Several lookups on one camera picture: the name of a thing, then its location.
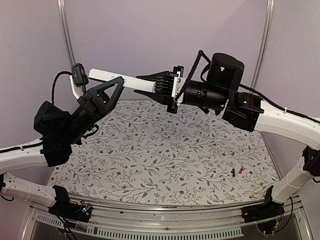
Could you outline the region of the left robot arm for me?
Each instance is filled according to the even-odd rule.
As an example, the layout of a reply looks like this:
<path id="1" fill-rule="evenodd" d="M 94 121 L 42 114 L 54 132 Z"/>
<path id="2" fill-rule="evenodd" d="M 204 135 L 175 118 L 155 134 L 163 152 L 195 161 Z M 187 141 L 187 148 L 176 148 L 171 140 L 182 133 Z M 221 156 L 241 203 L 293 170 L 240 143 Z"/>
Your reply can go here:
<path id="1" fill-rule="evenodd" d="M 45 101 L 33 121 L 33 127 L 41 138 L 0 150 L 1 196 L 13 196 L 55 208 L 63 217 L 70 217 L 75 211 L 65 188 L 39 185 L 10 173 L 65 164 L 72 154 L 72 145 L 80 145 L 82 139 L 93 134 L 96 123 L 115 108 L 125 87 L 125 79 L 121 76 L 90 89 L 85 88 L 87 82 L 84 78 L 80 83 L 72 76 L 69 79 L 78 108 L 69 113 Z"/>

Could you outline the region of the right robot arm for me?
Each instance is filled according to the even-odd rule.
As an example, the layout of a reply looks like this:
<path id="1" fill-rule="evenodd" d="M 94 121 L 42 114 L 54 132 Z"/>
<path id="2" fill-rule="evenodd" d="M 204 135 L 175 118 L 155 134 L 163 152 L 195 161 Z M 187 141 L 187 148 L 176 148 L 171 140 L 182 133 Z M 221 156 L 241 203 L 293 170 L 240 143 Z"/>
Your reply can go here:
<path id="1" fill-rule="evenodd" d="M 195 81 L 193 75 L 204 58 L 207 64 L 200 74 L 200 81 Z M 266 191 L 258 213 L 262 218 L 269 218 L 278 210 L 278 205 L 319 176 L 320 122 L 281 107 L 250 87 L 239 92 L 244 70 L 244 64 L 233 56 L 217 52 L 206 57 L 199 51 L 186 78 L 182 78 L 181 66 L 173 71 L 142 75 L 140 78 L 149 82 L 150 87 L 144 87 L 138 93 L 167 106 L 170 113 L 176 113 L 180 104 L 196 106 L 205 113 L 213 110 L 236 128 L 272 133 L 305 144 L 295 167 Z"/>

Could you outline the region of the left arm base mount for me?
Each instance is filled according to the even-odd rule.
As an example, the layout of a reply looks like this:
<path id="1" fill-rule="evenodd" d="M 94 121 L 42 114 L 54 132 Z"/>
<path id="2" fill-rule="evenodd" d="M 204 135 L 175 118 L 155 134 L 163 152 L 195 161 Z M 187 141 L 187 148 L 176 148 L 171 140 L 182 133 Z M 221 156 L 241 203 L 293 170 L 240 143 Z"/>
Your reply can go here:
<path id="1" fill-rule="evenodd" d="M 48 208 L 48 212 L 52 215 L 75 220 L 83 223 L 88 223 L 92 214 L 92 205 L 89 202 L 81 200 L 77 203 L 72 203 L 67 190 L 64 187 L 54 185 L 55 203 Z"/>

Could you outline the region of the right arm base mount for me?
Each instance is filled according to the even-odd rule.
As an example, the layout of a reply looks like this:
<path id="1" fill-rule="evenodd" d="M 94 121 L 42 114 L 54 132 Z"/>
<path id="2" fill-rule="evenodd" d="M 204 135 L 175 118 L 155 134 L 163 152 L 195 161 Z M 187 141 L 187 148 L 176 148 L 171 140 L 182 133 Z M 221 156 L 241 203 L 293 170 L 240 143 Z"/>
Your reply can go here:
<path id="1" fill-rule="evenodd" d="M 267 189 L 263 203 L 252 205 L 252 206 L 246 206 L 241 209 L 241 217 L 244 219 L 245 223 L 262 221 L 268 218 L 275 218 L 277 216 L 280 216 L 279 220 L 259 223 L 256 225 L 259 232 L 267 236 L 273 235 L 275 233 L 282 231 L 289 224 L 292 218 L 293 209 L 294 209 L 293 199 L 290 196 L 289 197 L 291 202 L 290 215 L 286 223 L 282 227 L 279 227 L 282 220 L 284 220 L 285 210 L 284 210 L 283 203 L 276 203 L 273 201 L 273 197 L 272 197 L 273 187 L 274 186 L 272 185 Z"/>

